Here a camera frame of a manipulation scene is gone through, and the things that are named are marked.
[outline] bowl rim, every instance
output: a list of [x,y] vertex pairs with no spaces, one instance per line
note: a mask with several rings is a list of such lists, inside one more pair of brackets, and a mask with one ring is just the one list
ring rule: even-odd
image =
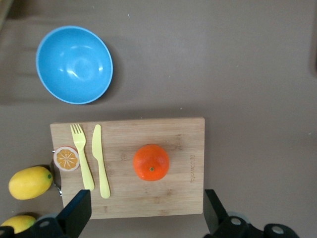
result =
[[[89,99],[89,100],[86,100],[86,101],[82,101],[82,102],[72,102],[72,101],[68,101],[68,100],[65,100],[61,97],[59,97],[58,95],[56,95],[55,93],[53,93],[49,88],[48,86],[46,85],[46,83],[44,82],[44,80],[42,79],[42,75],[41,75],[41,71],[40,71],[40,67],[39,67],[39,58],[40,58],[40,52],[41,52],[41,49],[44,45],[44,43],[47,41],[47,39],[49,37],[51,37],[53,34],[57,33],[57,32],[60,32],[62,30],[68,30],[68,29],[77,29],[77,30],[82,30],[82,31],[85,31],[89,34],[91,34],[92,36],[94,36],[97,40],[99,40],[99,42],[103,45],[104,49],[106,50],[108,56],[109,56],[109,60],[110,60],[110,74],[109,74],[109,78],[107,78],[107,84],[105,85],[105,88],[104,90],[97,96],[95,96],[94,98],[92,99]],[[38,73],[38,76],[42,82],[42,84],[44,85],[44,87],[46,88],[46,90],[48,90],[54,97],[60,99],[61,101],[63,102],[66,102],[66,103],[70,103],[70,104],[87,104],[87,103],[91,103],[95,100],[97,100],[99,97],[101,97],[105,92],[106,90],[109,88],[110,84],[111,84],[111,81],[112,81],[112,77],[113,77],[113,62],[112,62],[112,58],[111,58],[111,54],[109,52],[109,49],[107,48],[107,46],[105,45],[105,43],[102,41],[102,39],[96,35],[94,32],[84,28],[84,27],[81,27],[81,26],[75,26],[75,25],[67,25],[67,26],[61,26],[61,27],[57,27],[55,29],[53,29],[52,31],[50,31],[49,33],[47,33],[45,35],[45,37],[41,40],[38,48],[37,48],[37,52],[36,52],[36,70],[37,70],[37,73]]]

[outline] whole orange fruit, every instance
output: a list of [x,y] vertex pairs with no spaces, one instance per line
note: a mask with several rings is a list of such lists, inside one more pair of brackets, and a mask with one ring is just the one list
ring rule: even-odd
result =
[[141,147],[134,155],[134,171],[141,179],[156,181],[163,178],[169,169],[169,156],[160,146],[149,144]]

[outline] citrus fruit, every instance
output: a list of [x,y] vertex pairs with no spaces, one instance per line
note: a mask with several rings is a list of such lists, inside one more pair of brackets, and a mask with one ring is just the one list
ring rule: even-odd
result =
[[55,165],[63,171],[74,171],[79,166],[79,155],[77,150],[70,146],[59,147],[53,156]]
[[52,174],[46,168],[30,167],[13,175],[9,181],[9,191],[19,200],[35,198],[49,189],[52,180]]
[[145,145],[135,153],[133,167],[141,179],[156,181],[167,174],[169,157],[162,147],[155,144]]
[[13,227],[14,233],[20,233],[33,226],[36,219],[28,215],[11,217],[1,224],[2,227]]

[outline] screw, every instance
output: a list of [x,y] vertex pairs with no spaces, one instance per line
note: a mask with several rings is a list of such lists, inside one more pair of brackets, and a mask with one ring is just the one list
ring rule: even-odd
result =
[[238,218],[235,218],[235,217],[231,219],[231,223],[236,225],[236,226],[241,225],[241,221]]
[[284,231],[281,227],[278,227],[278,226],[274,226],[272,227],[272,231],[274,231],[275,233],[281,235],[281,234],[284,234]]

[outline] lemon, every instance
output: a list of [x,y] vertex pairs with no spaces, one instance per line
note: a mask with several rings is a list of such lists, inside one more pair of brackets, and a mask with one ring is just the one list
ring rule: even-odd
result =
[[42,166],[30,167],[17,172],[9,182],[11,195],[19,200],[35,198],[45,193],[51,186],[53,177]]
[[35,223],[35,221],[36,219],[34,217],[28,215],[19,215],[9,218],[3,222],[1,226],[13,227],[14,233],[17,234],[30,228]]

